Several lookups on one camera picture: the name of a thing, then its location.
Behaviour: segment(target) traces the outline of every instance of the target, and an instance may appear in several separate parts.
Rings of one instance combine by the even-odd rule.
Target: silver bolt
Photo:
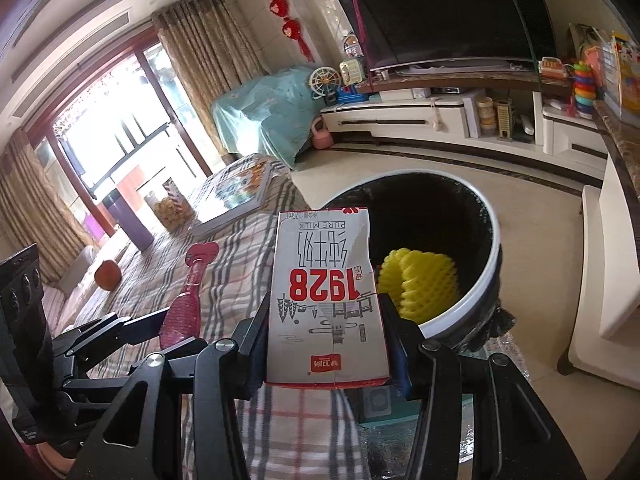
[[[435,352],[438,348],[440,348],[440,342],[435,339],[425,339],[422,342],[422,348],[428,350],[429,352]]]
[[[164,356],[159,353],[151,354],[146,358],[146,364],[151,367],[160,366],[164,363]]]
[[[505,354],[492,354],[491,361],[498,366],[506,366],[509,363],[509,358]]]
[[[221,339],[216,341],[216,350],[219,352],[229,352],[236,346],[236,342],[233,339]]]

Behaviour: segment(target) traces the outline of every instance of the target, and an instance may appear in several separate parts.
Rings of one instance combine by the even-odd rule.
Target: purple thermos
[[[111,191],[102,200],[102,204],[140,251],[144,251],[154,242],[154,236],[144,227],[117,189]]]

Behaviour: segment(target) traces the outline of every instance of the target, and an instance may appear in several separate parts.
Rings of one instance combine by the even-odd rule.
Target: ceiling
[[[57,30],[92,1],[94,0],[50,0],[23,33],[18,43],[3,57],[0,62],[0,152],[13,131],[24,123],[33,110],[37,109],[38,104],[74,69],[76,63],[91,56],[102,46],[123,34],[125,30],[135,28],[141,22],[148,20],[155,10],[177,0],[106,0],[86,14],[71,20],[66,24],[67,28]],[[80,59],[71,63],[68,70],[62,71],[60,76],[42,92],[42,95],[39,95],[39,99],[34,102],[23,118],[14,116],[16,108],[25,96],[36,88],[52,67],[55,67],[94,31],[125,12],[129,14],[127,27],[104,38],[86,51]],[[12,82],[12,74],[34,52],[37,53],[38,49],[41,50],[40,53],[28,63],[23,72],[19,73],[16,81]]]

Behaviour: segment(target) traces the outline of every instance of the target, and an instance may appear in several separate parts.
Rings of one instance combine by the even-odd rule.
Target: person's skin
[[[75,458],[65,458],[49,444],[44,442],[43,444],[36,444],[40,457],[47,465],[62,474],[67,474],[71,470],[71,466],[76,461]]]

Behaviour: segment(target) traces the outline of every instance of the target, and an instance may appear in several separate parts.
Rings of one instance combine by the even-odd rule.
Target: white milk carton
[[[379,385],[388,377],[369,212],[280,213],[266,381],[329,389]]]

